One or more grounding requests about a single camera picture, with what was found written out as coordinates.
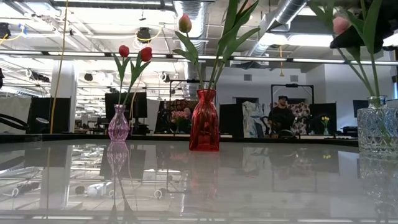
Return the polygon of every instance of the red tulip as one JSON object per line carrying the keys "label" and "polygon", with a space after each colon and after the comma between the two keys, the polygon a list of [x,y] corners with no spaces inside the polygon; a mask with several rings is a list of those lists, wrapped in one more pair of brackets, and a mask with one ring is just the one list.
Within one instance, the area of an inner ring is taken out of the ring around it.
{"label": "red tulip", "polygon": [[340,35],[344,33],[350,27],[350,25],[351,24],[347,19],[338,16],[333,20],[333,31],[335,34]]}
{"label": "red tulip", "polygon": [[130,53],[130,49],[129,47],[127,47],[126,45],[122,45],[119,47],[119,54],[122,57],[128,57]]}
{"label": "red tulip", "polygon": [[141,50],[141,60],[143,62],[148,62],[152,59],[152,48],[146,47]]}
{"label": "red tulip", "polygon": [[189,33],[192,29],[192,22],[188,15],[182,15],[181,19],[178,22],[178,28],[183,33]]}

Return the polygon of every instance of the ceiling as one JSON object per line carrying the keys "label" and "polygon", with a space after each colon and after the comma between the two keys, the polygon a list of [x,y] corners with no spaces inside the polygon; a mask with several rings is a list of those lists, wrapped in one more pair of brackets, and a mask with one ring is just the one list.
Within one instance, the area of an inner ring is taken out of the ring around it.
{"label": "ceiling", "polygon": [[[140,44],[135,36],[140,27],[149,27],[151,36],[156,37],[149,44],[153,48],[154,53],[169,54],[172,49],[180,48],[180,43],[174,34],[174,31],[177,30],[176,22],[178,17],[172,11],[148,10],[148,4],[143,5],[143,9],[131,9],[126,8],[125,4],[107,4],[104,6],[104,4],[99,3],[101,1],[71,0],[70,2],[71,6],[68,8],[67,14],[65,51],[117,52],[118,47],[124,44],[131,49],[131,52],[138,52],[145,46]],[[252,14],[252,19],[245,26],[242,26],[238,36],[249,29],[259,26],[264,15],[274,10],[278,2],[278,0],[260,1]],[[58,0],[39,1],[39,3],[27,1],[25,3],[25,5],[23,3],[15,5],[11,4],[10,1],[0,1],[0,22],[10,24],[10,38],[17,37],[13,41],[4,41],[0,49],[60,51],[62,49],[65,2]],[[206,43],[205,55],[215,54],[218,39],[223,31],[223,16],[227,6],[228,0],[216,0],[214,3],[210,3],[208,7],[205,27],[206,36],[203,38],[203,41]],[[30,11],[30,13],[22,14],[21,11],[23,10]],[[307,17],[308,19],[308,16],[310,16],[310,20],[316,20],[316,17],[312,16],[312,12],[307,8],[304,8],[300,15],[302,18]],[[21,25],[25,27],[25,30],[22,31],[25,33],[22,35]],[[256,42],[257,37],[251,37],[237,49],[236,54],[245,55]],[[271,57],[280,57],[281,50],[283,57],[336,58],[328,47],[297,45],[283,45],[282,49],[269,47],[266,54]],[[80,68],[79,85],[119,85],[119,78],[113,61],[76,60],[76,63]],[[136,86],[159,87],[159,90],[153,92],[153,97],[167,96],[169,91],[166,88],[169,87],[169,84],[161,81],[159,75],[165,73],[169,74],[172,79],[185,79],[186,72],[184,71],[184,65],[183,62],[152,62],[144,71],[140,83],[137,83]],[[53,61],[52,59],[30,57],[1,57],[0,67],[3,68],[6,74],[5,83],[41,83],[40,81],[30,80],[27,70],[29,69],[51,78]],[[271,69],[277,67],[280,67],[280,63],[270,63],[269,65]],[[284,67],[303,68],[305,65],[301,63],[285,63]],[[100,76],[99,78],[94,78],[92,82],[86,82],[84,80],[85,73],[99,73]],[[128,83],[129,74],[127,74],[124,85]],[[182,90],[176,93],[177,97],[186,96],[187,93],[184,91],[185,87],[183,83],[176,82],[173,84],[173,87],[182,87]],[[50,90],[49,87],[15,89],[20,92],[39,96],[48,94]],[[103,96],[108,91],[108,88],[79,88],[78,98],[84,98],[83,95]]]}

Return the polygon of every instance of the monitor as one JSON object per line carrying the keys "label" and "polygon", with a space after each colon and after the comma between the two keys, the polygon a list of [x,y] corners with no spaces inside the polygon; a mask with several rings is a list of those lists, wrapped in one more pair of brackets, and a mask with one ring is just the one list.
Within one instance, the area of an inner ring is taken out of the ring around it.
{"label": "monitor", "polygon": [[[125,99],[127,93],[122,93],[121,101]],[[126,118],[130,117],[130,108],[131,108],[131,101],[133,97],[133,93],[130,93],[126,103],[126,110],[124,115]],[[119,93],[107,93],[105,94],[105,112],[106,118],[108,121],[111,121],[114,116],[114,105],[116,105],[119,101]],[[134,99],[133,105],[133,118],[147,118],[148,111],[147,111],[147,93],[136,93],[136,97]]]}
{"label": "monitor", "polygon": [[368,108],[368,100],[353,100],[354,104],[354,117],[356,118],[359,109]]}

